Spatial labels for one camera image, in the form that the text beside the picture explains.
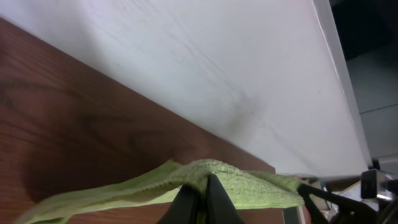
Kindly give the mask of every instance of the green microfiber cloth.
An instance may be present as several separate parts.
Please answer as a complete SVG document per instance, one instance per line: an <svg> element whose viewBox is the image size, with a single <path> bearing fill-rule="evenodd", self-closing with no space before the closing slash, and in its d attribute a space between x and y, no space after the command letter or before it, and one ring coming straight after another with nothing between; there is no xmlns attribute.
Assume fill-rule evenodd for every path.
<svg viewBox="0 0 398 224"><path fill-rule="evenodd" d="M297 193L302 181L293 177L243 171L215 160L199 160L185 166L167 161L120 184L50 197L21 216L16 224L61 224L76 214L171 202L179 187L185 184L204 195L210 174L217 175L236 209L288 208L304 204Z"/></svg>

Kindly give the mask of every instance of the wood grain surface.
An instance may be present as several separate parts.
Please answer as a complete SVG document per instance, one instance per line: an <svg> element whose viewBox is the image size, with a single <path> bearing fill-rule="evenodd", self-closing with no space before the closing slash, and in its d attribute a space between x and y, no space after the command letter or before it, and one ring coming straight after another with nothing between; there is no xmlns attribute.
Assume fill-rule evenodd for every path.
<svg viewBox="0 0 398 224"><path fill-rule="evenodd" d="M62 192L128 180L169 159L212 158L274 172L252 155L0 19L0 223ZM168 204L70 223L155 223ZM248 223L282 223L279 209Z"/></svg>

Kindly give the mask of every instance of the wooden table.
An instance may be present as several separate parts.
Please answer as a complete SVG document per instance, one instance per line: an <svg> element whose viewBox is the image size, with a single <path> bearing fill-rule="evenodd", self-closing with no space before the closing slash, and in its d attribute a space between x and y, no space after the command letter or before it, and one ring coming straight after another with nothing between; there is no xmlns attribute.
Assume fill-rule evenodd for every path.
<svg viewBox="0 0 398 224"><path fill-rule="evenodd" d="M275 172L254 156L0 19L0 223L49 196L137 177L169 159ZM70 223L155 223L169 204ZM245 210L283 223L280 209Z"/></svg>

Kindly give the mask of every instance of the brown wooden surface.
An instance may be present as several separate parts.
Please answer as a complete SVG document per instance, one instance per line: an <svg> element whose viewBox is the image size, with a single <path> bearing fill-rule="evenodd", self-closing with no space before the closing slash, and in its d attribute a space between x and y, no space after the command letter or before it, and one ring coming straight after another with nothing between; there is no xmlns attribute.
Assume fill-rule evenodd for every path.
<svg viewBox="0 0 398 224"><path fill-rule="evenodd" d="M38 201L137 177L169 159L274 172L252 155L0 19L0 223ZM168 204L70 223L155 223ZM243 211L282 223L279 209Z"/></svg>

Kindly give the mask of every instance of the white wall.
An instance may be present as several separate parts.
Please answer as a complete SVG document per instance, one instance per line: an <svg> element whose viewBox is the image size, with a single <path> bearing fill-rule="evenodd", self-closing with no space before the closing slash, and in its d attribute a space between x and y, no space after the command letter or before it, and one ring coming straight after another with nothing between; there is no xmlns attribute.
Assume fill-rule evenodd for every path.
<svg viewBox="0 0 398 224"><path fill-rule="evenodd" d="M366 169L310 0L2 0L0 15L277 172Z"/></svg>

